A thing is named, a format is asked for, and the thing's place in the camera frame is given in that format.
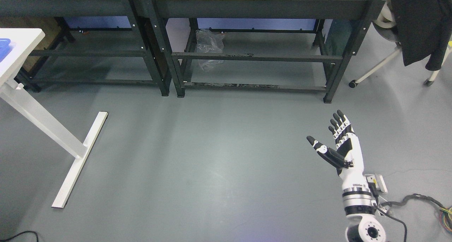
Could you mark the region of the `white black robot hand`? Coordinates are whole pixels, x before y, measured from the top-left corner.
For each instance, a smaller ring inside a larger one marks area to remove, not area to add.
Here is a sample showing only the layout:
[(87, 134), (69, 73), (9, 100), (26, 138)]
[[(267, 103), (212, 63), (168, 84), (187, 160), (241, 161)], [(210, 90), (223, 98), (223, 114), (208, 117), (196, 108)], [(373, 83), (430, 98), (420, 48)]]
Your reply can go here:
[(307, 141), (316, 153), (337, 170), (342, 179), (342, 189), (352, 187), (368, 188), (366, 178), (363, 176), (364, 162), (359, 139), (350, 120), (341, 111), (333, 113), (329, 130), (333, 134), (336, 149), (307, 136)]

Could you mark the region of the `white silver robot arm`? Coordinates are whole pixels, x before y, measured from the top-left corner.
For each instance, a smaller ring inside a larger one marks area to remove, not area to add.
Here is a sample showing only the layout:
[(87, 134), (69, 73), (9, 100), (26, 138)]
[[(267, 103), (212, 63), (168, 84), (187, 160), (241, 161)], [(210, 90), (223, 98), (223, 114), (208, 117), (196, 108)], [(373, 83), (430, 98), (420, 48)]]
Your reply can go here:
[(354, 186), (343, 190), (343, 203), (349, 221), (345, 230), (347, 242), (385, 242), (386, 232), (376, 219), (375, 205), (379, 193), (388, 192), (381, 174), (366, 174), (368, 187)]

